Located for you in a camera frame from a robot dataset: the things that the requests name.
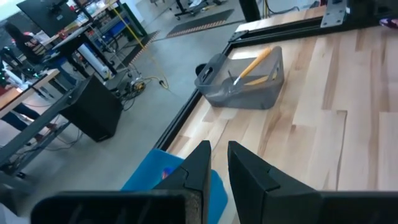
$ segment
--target butcher block tabletop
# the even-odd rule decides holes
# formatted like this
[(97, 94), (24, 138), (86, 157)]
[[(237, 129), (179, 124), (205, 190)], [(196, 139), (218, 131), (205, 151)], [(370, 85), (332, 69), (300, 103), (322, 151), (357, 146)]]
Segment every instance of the butcher block tabletop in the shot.
[[(297, 17), (273, 20), (289, 15)], [(238, 220), (228, 141), (318, 190), (398, 190), (398, 32), (373, 27), (253, 45), (229, 58), (255, 58), (269, 46), (281, 46), (284, 59), (275, 106), (215, 108), (202, 97), (168, 150), (184, 158), (210, 140), (211, 168), (229, 199), (223, 223)]]

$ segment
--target gray plastic bin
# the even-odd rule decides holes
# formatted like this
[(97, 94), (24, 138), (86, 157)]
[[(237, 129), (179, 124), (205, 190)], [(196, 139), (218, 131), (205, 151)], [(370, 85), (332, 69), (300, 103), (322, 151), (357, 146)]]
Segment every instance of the gray plastic bin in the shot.
[[(265, 60), (234, 86), (235, 79), (254, 59), (231, 60), (222, 54), (215, 55), (195, 85), (212, 106), (269, 109), (275, 105), (284, 83), (282, 49), (274, 47)], [(253, 85), (254, 80), (262, 82)]]

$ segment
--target black floor mat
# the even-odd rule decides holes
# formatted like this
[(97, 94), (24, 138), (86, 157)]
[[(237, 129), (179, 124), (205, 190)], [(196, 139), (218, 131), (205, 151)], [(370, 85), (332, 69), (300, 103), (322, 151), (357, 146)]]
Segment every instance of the black floor mat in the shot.
[[(159, 33), (159, 31), (153, 32), (148, 34), (148, 36), (144, 37), (141, 40), (141, 43), (143, 44), (143, 46), (147, 46), (152, 40), (155, 39), (156, 35)], [(130, 62), (133, 62), (141, 53), (142, 53), (143, 49), (140, 45), (135, 46), (131, 52), (126, 56), (126, 58), (123, 59), (122, 64), (120, 64), (116, 69), (122, 69), (123, 65), (128, 65)]]
[(167, 34), (167, 37), (176, 37), (179, 35), (189, 34), (192, 32), (198, 32), (201, 30), (220, 26), (226, 22), (226, 20), (233, 11), (234, 9), (229, 9), (227, 11), (219, 12), (211, 16), (206, 16), (200, 19), (195, 19), (194, 21), (177, 25), (169, 32), (169, 34)]

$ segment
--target gray floor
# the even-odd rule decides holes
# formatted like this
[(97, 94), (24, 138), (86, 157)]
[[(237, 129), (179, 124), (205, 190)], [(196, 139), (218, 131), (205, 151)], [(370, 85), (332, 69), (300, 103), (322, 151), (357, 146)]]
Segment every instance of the gray floor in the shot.
[[(275, 3), (270, 5), (277, 9), (278, 1), (271, 1)], [(168, 10), (169, 6), (174, 5), (170, 0), (166, 0), (166, 3), (160, 0), (157, 8), (148, 2), (143, 0), (137, 6), (140, 11), (146, 8), (146, 12), (141, 13), (147, 23), (146, 29), (148, 32), (161, 31), (158, 36), (160, 39), (177, 24), (194, 19), (187, 16), (177, 21)], [(308, 4), (307, 0), (301, 3), (303, 6)], [(289, 7), (291, 6), (285, 3), (278, 10)], [(243, 19), (238, 0), (229, 0), (224, 6), (213, 8), (196, 18), (231, 8), (235, 11), (228, 22)], [(83, 136), (70, 149), (40, 154), (25, 170), (37, 186), (37, 191), (31, 196), (19, 197), (21, 215), (29, 216), (35, 203), (59, 191), (119, 190), (192, 94), (195, 89), (195, 67), (220, 53), (238, 25), (232, 24), (150, 44), (134, 64), (143, 77), (160, 77), (160, 72), (151, 59), (154, 57), (168, 79), (170, 90), (161, 88), (157, 82), (149, 83), (145, 92), (136, 98), (134, 106), (122, 114), (116, 135), (107, 141), (95, 143)], [(28, 101), (35, 105), (46, 104), (37, 96)], [(1, 136), (7, 136), (3, 137), (3, 141), (16, 134), (16, 131), (9, 131), (10, 127), (6, 124), (0, 124)], [(71, 126), (60, 138), (70, 142), (76, 138), (76, 133), (77, 128)], [(57, 140), (51, 147), (58, 148), (62, 145), (64, 143)]]

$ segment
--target black box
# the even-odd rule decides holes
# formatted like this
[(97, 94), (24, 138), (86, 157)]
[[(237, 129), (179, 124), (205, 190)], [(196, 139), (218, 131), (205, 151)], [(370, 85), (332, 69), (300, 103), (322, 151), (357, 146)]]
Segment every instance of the black box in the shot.
[(114, 136), (123, 106), (96, 77), (80, 83), (69, 104), (60, 114), (92, 140), (100, 142)]

